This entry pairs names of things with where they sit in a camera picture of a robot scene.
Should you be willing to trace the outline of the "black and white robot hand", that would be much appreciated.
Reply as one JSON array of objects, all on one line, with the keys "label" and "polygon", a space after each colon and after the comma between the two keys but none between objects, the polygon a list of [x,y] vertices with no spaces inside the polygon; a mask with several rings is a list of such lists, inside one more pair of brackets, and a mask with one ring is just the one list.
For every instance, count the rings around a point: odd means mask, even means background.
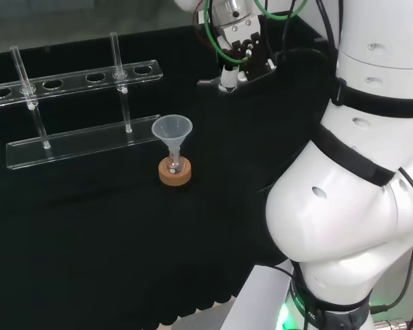
[{"label": "black and white robot hand", "polygon": [[223,65],[218,85],[220,91],[232,93],[238,87],[275,71],[276,65],[263,44],[256,14],[236,17],[233,13],[229,18],[219,14],[214,18],[218,22],[218,45],[222,51],[231,58],[243,61],[241,64]]}]

